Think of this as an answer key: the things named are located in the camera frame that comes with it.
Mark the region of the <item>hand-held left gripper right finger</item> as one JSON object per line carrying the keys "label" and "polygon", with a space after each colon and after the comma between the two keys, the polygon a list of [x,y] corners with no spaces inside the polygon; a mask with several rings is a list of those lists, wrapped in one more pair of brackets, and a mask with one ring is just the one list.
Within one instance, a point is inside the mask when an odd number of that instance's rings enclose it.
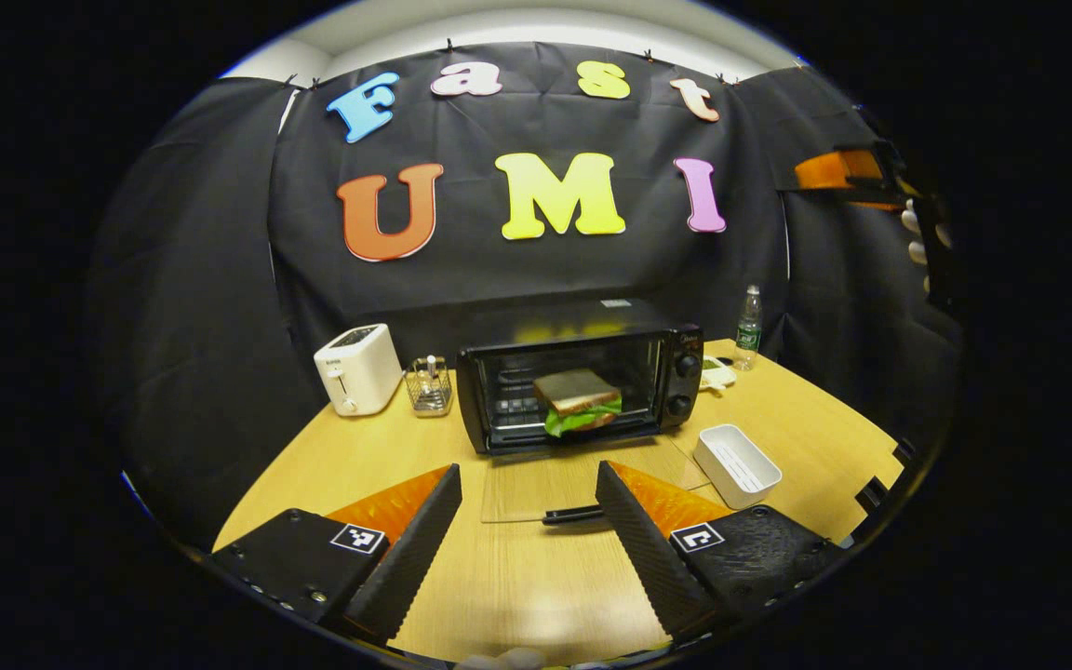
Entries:
{"label": "hand-held left gripper right finger", "polygon": [[766,613],[845,555],[765,504],[733,512],[620,462],[598,466],[596,500],[678,641]]}

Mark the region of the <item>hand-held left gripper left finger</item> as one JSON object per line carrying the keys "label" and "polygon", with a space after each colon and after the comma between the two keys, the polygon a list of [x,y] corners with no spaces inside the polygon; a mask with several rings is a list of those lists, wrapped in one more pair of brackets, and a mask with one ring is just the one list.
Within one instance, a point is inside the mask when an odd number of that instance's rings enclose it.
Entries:
{"label": "hand-held left gripper left finger", "polygon": [[398,635],[462,502],[457,463],[327,515],[269,517],[211,555],[222,575],[337,635]]}

